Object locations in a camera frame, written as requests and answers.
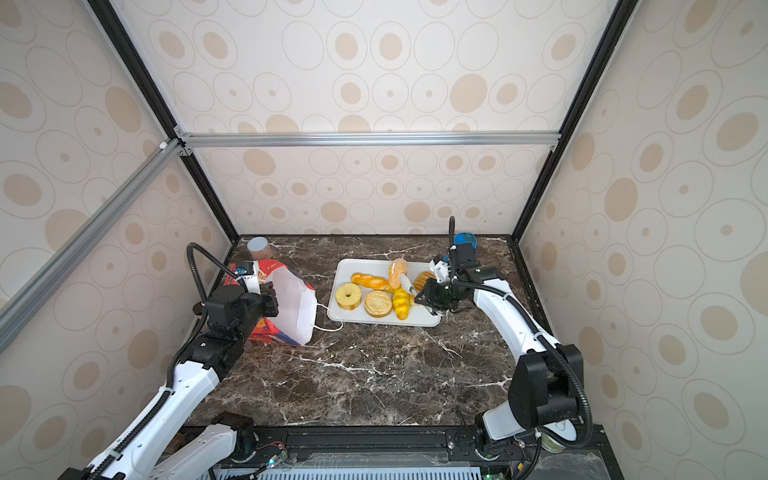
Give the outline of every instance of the vent grille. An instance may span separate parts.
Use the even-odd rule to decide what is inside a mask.
[[[218,473],[219,480],[254,472],[253,469],[231,468]],[[413,468],[294,468],[267,470],[259,480],[481,480],[478,467],[413,467]],[[207,474],[199,480],[207,480]]]

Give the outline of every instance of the brown marble surface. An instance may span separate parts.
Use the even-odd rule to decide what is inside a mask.
[[[328,305],[344,258],[428,262],[444,237],[269,237],[275,258],[300,274]],[[249,258],[241,241],[232,260]],[[528,307],[504,238],[480,237],[478,260],[496,265]],[[257,425],[458,425],[497,406],[515,361],[485,314],[469,307],[433,328],[346,323],[315,330],[306,346],[247,342],[227,378],[193,412],[206,425],[223,411]],[[339,324],[318,308],[316,325]]]

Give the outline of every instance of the bread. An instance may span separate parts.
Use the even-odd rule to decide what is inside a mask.
[[[373,290],[366,296],[366,312],[374,318],[382,318],[392,311],[392,299],[381,290]]]
[[[389,285],[392,288],[400,288],[400,273],[403,275],[408,274],[408,264],[403,258],[396,258],[392,265],[389,266]]]
[[[360,287],[354,283],[344,283],[336,289],[336,303],[344,310],[354,310],[362,300]]]
[[[392,308],[395,310],[397,318],[404,320],[408,318],[408,311],[411,309],[411,296],[403,288],[395,290],[395,298],[392,299]]]
[[[430,272],[429,270],[426,270],[425,272],[421,272],[419,276],[416,277],[416,280],[413,280],[413,288],[416,289],[416,292],[421,292],[424,290],[424,285],[427,283],[427,279],[435,278],[435,274]]]
[[[389,280],[386,278],[382,278],[380,276],[373,276],[373,275],[366,275],[364,273],[355,273],[352,275],[352,283],[356,283],[358,285],[367,286],[368,288],[373,288],[374,290],[386,290],[390,293],[393,293],[395,289],[392,288],[391,285],[389,285]]]

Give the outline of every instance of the wallpaper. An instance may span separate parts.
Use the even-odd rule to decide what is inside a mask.
[[[559,130],[614,0],[114,0],[186,131]]]
[[[165,138],[89,14],[0,2],[0,307]]]
[[[768,472],[767,26],[645,2],[523,240],[628,480]]]
[[[199,148],[240,233],[514,228],[548,145]]]
[[[194,323],[192,241],[230,246],[173,160],[0,355],[0,478],[86,466],[157,393]]]

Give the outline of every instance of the aluminum frame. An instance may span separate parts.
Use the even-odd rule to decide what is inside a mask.
[[[558,131],[473,131],[316,134],[190,134],[188,147],[328,147],[386,145],[556,145]]]
[[[53,296],[72,270],[91,252],[154,180],[181,153],[179,140],[168,139],[93,214],[80,230],[8,301],[0,313],[0,353]]]

